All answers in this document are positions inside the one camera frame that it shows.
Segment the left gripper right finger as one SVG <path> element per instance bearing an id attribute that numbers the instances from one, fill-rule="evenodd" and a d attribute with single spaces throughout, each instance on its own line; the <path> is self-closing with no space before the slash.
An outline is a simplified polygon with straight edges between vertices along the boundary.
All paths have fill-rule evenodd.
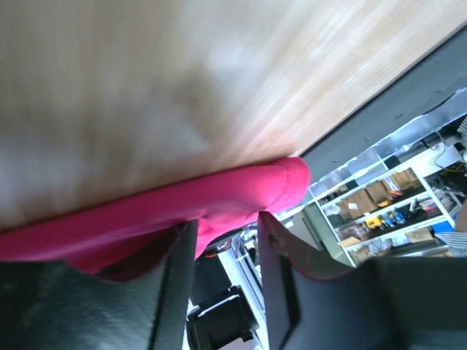
<path id="1" fill-rule="evenodd" d="M 340 263 L 258 215 L 271 349 L 464 349 L 466 260 Z"/>

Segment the pink red t shirt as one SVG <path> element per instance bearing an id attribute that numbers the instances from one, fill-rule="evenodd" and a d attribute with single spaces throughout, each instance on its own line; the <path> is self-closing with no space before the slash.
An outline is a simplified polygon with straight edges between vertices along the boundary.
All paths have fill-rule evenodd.
<path id="1" fill-rule="evenodd" d="M 198 223 L 196 253 L 231 230 L 298 204 L 310 181 L 299 157 L 237 168 L 133 195 L 93 209 L 1 234 L 4 262 L 64 261 L 115 280 L 135 279 L 162 258 L 174 226 Z"/>

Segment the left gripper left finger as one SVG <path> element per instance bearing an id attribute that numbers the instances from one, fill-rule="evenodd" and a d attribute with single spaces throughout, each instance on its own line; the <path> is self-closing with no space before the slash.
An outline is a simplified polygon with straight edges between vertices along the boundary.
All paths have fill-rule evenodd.
<path id="1" fill-rule="evenodd" d="M 197 221 L 120 261 L 109 279 L 63 262 L 1 264 L 3 349 L 180 349 Z"/>

